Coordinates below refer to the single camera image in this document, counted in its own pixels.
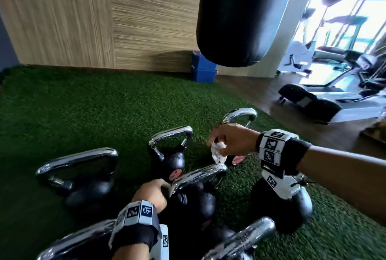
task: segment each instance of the white tissue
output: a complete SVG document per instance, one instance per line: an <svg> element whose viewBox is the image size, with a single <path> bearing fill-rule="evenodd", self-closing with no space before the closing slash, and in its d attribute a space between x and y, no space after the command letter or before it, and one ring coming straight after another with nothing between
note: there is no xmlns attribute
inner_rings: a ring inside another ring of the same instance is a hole
<svg viewBox="0 0 386 260"><path fill-rule="evenodd" d="M210 147L210 151L212 151L212 157L215 163L225 163L225 160L227 160L226 156L222 156L219 151L220 149L226 148L227 146L224 144L224 142L212 142L212 146Z"/></svg>

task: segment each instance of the stacked blue box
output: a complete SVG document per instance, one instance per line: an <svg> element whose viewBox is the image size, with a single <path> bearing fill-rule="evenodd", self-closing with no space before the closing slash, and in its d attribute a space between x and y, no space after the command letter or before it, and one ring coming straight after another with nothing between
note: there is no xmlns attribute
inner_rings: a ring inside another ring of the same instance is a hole
<svg viewBox="0 0 386 260"><path fill-rule="evenodd" d="M200 51L193 51L191 73L195 82L215 82L217 64L207 60Z"/></svg>

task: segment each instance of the wristband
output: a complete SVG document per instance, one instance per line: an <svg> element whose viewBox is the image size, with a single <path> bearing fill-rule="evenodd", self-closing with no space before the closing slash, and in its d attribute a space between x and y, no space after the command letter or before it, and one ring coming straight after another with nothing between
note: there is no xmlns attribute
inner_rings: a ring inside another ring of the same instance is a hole
<svg viewBox="0 0 386 260"><path fill-rule="evenodd" d="M145 200L132 202L119 212L109 240L109 248L115 252L122 246L144 243L151 251L161 237L154 205Z"/></svg>
<svg viewBox="0 0 386 260"><path fill-rule="evenodd" d="M261 166L273 175L297 175L298 163L302 160L311 143L300 140L299 136L281 129L261 133L256 141Z"/></svg>

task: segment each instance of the white cloth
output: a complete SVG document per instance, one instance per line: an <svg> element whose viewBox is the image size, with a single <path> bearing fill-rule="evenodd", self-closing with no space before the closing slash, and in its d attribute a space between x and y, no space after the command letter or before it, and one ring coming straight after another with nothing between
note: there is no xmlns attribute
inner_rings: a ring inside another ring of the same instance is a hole
<svg viewBox="0 0 386 260"><path fill-rule="evenodd" d="M212 157L215 163L225 163L225 160L227 160L226 156L222 156L219 151L220 149L224 149L227 146L224 144L224 142L212 142L212 146L210 147L210 151L212 151Z"/></svg>

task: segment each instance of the hand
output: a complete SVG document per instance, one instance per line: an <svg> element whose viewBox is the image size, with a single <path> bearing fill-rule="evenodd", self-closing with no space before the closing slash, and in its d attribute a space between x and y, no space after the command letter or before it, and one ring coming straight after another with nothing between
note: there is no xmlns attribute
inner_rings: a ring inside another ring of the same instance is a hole
<svg viewBox="0 0 386 260"><path fill-rule="evenodd" d="M162 210L165 209L167 205L166 198L161 192L161 187L170 188L170 185L163 179L155 179L151 182L145 183L134 194L134 197L131 202L136 202L140 200L149 201L151 204L154 204L157 213L160 213Z"/></svg>
<svg viewBox="0 0 386 260"><path fill-rule="evenodd" d="M219 142L223 141L227 146L219 150L222 156L244 156L256 151L256 141L259 135L259 132L236 123L223 124L210 133L206 145L210 147L212 142L217 138Z"/></svg>

